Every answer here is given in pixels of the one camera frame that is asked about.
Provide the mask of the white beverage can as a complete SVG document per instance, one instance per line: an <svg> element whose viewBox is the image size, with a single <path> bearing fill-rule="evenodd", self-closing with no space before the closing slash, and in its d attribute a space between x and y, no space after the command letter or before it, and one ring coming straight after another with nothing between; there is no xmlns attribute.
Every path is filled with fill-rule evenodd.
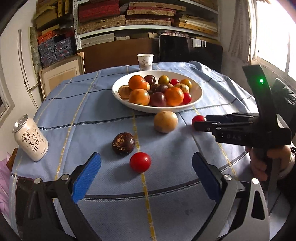
<svg viewBox="0 0 296 241"><path fill-rule="evenodd" d="M40 161L48 151L49 143L27 114L21 116L12 128L16 143L35 162Z"/></svg>

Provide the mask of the tan round fruit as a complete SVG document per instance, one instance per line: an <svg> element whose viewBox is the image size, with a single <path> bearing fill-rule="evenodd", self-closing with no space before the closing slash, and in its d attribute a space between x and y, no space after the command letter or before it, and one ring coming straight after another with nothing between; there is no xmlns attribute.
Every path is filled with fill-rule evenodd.
<svg viewBox="0 0 296 241"><path fill-rule="evenodd" d="M154 117L154 129L160 133L170 133L178 125L178 117L174 112L161 111Z"/></svg>

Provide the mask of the large front orange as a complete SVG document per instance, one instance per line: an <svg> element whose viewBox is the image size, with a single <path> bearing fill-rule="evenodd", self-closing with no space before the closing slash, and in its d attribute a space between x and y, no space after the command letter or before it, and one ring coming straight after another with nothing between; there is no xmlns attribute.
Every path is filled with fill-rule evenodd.
<svg viewBox="0 0 296 241"><path fill-rule="evenodd" d="M183 102L184 93L178 87L168 88L165 91L165 98L168 106L179 106Z"/></svg>

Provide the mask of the dark water chestnut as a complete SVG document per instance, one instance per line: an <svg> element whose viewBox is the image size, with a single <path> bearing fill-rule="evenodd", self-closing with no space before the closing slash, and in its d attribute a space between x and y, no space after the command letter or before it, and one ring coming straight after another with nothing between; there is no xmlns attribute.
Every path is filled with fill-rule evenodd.
<svg viewBox="0 0 296 241"><path fill-rule="evenodd" d="M157 84L152 84L151 86L150 86L150 91L151 92L155 92L156 91L156 89L157 89L157 87L158 87L158 85Z"/></svg>
<svg viewBox="0 0 296 241"><path fill-rule="evenodd" d="M118 155L129 155L135 147L135 139L131 133L119 133L112 141L112 149Z"/></svg>

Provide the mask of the pale spotted pear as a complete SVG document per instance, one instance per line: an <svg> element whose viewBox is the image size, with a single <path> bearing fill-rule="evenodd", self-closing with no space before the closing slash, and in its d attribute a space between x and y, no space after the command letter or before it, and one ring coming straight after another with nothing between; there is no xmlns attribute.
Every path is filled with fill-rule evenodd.
<svg viewBox="0 0 296 241"><path fill-rule="evenodd" d="M180 90L182 90L182 92L184 93L190 93L190 88L188 85L183 84L183 83L177 83L175 85L175 87L179 88Z"/></svg>

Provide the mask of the dark purple mangosteen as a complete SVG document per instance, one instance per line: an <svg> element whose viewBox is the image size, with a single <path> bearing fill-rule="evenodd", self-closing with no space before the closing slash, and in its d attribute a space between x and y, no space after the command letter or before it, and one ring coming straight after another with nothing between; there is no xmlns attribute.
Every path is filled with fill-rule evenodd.
<svg viewBox="0 0 296 241"><path fill-rule="evenodd" d="M168 86L165 84L159 84L155 92L162 92L165 93L168 89Z"/></svg>

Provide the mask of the dark purple plum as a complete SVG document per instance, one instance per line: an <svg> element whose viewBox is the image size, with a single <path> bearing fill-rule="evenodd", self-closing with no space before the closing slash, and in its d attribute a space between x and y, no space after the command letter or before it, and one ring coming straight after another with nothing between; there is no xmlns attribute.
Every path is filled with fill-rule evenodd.
<svg viewBox="0 0 296 241"><path fill-rule="evenodd" d="M148 82L150 85L153 85L156 83L156 79L153 75L147 75L144 77L145 81Z"/></svg>
<svg viewBox="0 0 296 241"><path fill-rule="evenodd" d="M153 93L150 96L149 105L154 107L166 107L167 101L165 95L162 92Z"/></svg>

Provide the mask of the dark purple plum front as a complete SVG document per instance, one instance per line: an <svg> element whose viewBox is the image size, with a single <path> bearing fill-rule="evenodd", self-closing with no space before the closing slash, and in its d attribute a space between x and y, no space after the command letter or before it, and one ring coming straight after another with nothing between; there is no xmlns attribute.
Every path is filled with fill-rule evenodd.
<svg viewBox="0 0 296 241"><path fill-rule="evenodd" d="M148 82L150 85L153 85L156 83L156 79L153 75L147 75L144 77L145 81Z"/></svg>

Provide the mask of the orange persimmon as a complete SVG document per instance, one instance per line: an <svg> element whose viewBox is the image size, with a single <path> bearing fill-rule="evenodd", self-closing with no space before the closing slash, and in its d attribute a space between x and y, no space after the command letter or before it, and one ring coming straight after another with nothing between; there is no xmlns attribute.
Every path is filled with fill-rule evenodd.
<svg viewBox="0 0 296 241"><path fill-rule="evenodd" d="M150 102L150 95L144 89L135 89L129 95L129 102L146 106Z"/></svg>
<svg viewBox="0 0 296 241"><path fill-rule="evenodd" d="M189 79L182 79L180 83L187 85L189 89L192 88L192 82Z"/></svg>

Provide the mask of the red tomato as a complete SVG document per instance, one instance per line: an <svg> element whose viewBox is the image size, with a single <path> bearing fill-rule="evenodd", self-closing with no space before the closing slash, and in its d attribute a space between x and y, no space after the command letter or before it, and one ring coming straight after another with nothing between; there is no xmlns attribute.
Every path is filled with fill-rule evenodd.
<svg viewBox="0 0 296 241"><path fill-rule="evenodd" d="M192 101L192 96L189 93L184 93L184 97L183 97L183 105L189 104Z"/></svg>
<svg viewBox="0 0 296 241"><path fill-rule="evenodd" d="M175 86L178 83L180 83L180 81L178 79L176 79L176 78L173 78L173 79L170 80L170 84L173 85L173 86Z"/></svg>
<svg viewBox="0 0 296 241"><path fill-rule="evenodd" d="M196 115L192 118L192 125L198 121L207 121L207 119L203 115Z"/></svg>
<svg viewBox="0 0 296 241"><path fill-rule="evenodd" d="M133 171L144 173L150 168L151 162L151 157L148 154L138 152L131 156L129 164Z"/></svg>

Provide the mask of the blue checked tablecloth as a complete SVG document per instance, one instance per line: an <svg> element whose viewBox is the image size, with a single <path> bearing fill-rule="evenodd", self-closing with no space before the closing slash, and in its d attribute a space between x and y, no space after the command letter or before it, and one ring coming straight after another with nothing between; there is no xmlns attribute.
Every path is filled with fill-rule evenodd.
<svg viewBox="0 0 296 241"><path fill-rule="evenodd" d="M292 201L278 206L280 181L293 177L295 148L267 151L280 160L276 190L264 188L266 163L252 147L219 143L212 132L198 132L196 115L258 113L253 92L207 66L159 63L153 70L172 71L195 80L203 96L175 113L170 133L154 129L157 113L131 109L112 87L139 72L135 66L102 69L59 84L32 118L49 143L40 161L19 146L11 173L10 219L17 240L286 240L295 225ZM280 113L278 123L287 124ZM116 154L112 141L131 133L133 151ZM71 174L97 152L101 168L85 197L72 200ZM130 167L138 152L151 157L144 173ZM222 174L222 197L211 200L192 166L200 152Z"/></svg>

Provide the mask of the pale spotted fruit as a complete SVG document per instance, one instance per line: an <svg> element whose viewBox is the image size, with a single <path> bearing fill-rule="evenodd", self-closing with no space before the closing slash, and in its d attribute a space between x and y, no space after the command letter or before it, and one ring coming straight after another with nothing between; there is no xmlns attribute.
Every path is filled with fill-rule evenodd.
<svg viewBox="0 0 296 241"><path fill-rule="evenodd" d="M131 92L132 92L132 89L130 89L128 85L123 85L118 89L119 96L122 99L129 99Z"/></svg>

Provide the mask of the dark purple plum back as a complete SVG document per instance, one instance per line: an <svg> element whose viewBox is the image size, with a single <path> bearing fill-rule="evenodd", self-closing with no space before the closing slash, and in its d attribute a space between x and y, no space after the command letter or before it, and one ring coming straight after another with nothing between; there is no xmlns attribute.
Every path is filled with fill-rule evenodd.
<svg viewBox="0 0 296 241"><path fill-rule="evenodd" d="M165 95L162 92L153 93L150 96L149 105L154 107L166 107L167 101Z"/></svg>

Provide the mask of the orange back mandarin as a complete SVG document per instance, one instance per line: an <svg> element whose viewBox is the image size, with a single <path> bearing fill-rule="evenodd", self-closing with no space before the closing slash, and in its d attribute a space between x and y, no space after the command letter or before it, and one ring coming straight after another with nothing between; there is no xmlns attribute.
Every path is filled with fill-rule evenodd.
<svg viewBox="0 0 296 241"><path fill-rule="evenodd" d="M130 89L144 89L147 90L147 82L140 75L133 75L128 81L128 86Z"/></svg>

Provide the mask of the small orange fruit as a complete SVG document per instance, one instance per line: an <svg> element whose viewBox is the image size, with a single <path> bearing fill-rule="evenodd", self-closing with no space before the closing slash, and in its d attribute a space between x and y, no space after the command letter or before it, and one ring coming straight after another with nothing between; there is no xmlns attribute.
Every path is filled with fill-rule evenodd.
<svg viewBox="0 0 296 241"><path fill-rule="evenodd" d="M146 88L145 90L150 90L150 84L148 82L146 82Z"/></svg>

